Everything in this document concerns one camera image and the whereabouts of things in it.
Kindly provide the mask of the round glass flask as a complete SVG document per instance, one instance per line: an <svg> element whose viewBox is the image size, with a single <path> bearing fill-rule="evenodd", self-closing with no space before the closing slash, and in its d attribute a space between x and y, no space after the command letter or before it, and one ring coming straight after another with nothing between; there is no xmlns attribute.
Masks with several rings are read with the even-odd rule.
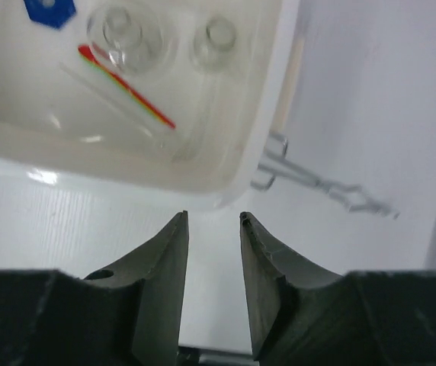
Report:
<svg viewBox="0 0 436 366"><path fill-rule="evenodd" d="M159 19L141 1L108 1L95 8L87 37L96 59L124 75L154 69L165 52Z"/></svg>

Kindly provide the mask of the coloured plastic spoons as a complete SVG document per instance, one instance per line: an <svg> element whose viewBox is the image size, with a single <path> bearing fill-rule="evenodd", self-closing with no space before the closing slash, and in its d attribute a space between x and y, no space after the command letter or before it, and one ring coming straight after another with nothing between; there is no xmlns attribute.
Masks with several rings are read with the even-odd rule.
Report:
<svg viewBox="0 0 436 366"><path fill-rule="evenodd" d="M162 113L148 98L138 92L133 88L128 82L122 79L117 73L110 71L108 68L103 66L95 56L93 55L88 44L78 45L78 53L84 61L92 65L96 69L103 72L109 79L112 80L118 87L124 90L147 114L152 118L159 121L161 124L174 130L176 128L175 123Z"/></svg>

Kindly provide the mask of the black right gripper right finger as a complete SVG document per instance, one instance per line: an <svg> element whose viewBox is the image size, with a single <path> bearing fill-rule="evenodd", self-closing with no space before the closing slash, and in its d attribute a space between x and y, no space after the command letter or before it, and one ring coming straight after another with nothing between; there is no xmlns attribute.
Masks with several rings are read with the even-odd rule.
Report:
<svg viewBox="0 0 436 366"><path fill-rule="evenodd" d="M261 365L436 365L436 271L336 274L249 212L240 240L252 354Z"/></svg>

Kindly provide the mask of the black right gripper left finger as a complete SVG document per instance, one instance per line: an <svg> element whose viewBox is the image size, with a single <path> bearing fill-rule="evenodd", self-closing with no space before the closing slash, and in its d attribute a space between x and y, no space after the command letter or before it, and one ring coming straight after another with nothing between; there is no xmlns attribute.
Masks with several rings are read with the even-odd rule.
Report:
<svg viewBox="0 0 436 366"><path fill-rule="evenodd" d="M173 365L188 214L85 278L0 270L0 365Z"/></svg>

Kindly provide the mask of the clear tube with blue cap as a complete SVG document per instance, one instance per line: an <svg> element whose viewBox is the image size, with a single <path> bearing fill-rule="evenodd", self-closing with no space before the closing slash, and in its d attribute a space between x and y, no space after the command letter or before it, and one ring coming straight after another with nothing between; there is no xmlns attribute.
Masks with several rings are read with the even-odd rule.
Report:
<svg viewBox="0 0 436 366"><path fill-rule="evenodd" d="M77 14L73 0L24 0L24 5L33 22L56 30L62 29Z"/></svg>

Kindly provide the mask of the small glass bottle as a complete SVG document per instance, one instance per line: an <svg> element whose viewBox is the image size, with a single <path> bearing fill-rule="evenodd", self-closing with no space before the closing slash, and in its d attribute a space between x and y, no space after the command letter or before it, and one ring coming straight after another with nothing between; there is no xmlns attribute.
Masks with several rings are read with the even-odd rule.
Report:
<svg viewBox="0 0 436 366"><path fill-rule="evenodd" d="M214 15L199 26L190 48L193 65L203 72L221 72L236 53L238 32L230 19Z"/></svg>

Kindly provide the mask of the white plastic bin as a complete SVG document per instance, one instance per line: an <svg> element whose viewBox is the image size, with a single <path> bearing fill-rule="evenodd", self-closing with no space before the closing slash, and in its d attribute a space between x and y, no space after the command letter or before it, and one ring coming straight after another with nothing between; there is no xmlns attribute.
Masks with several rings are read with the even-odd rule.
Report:
<svg viewBox="0 0 436 366"><path fill-rule="evenodd" d="M158 65L124 75L176 125L177 149L160 149L59 64L120 91L88 64L87 21L108 1L74 1L60 29L33 22L24 1L0 1L0 177L55 188L120 194L185 210L223 207L248 188L271 130L287 73L297 1L141 1L157 15L165 52ZM190 58L199 26L214 15L238 32L221 72Z"/></svg>

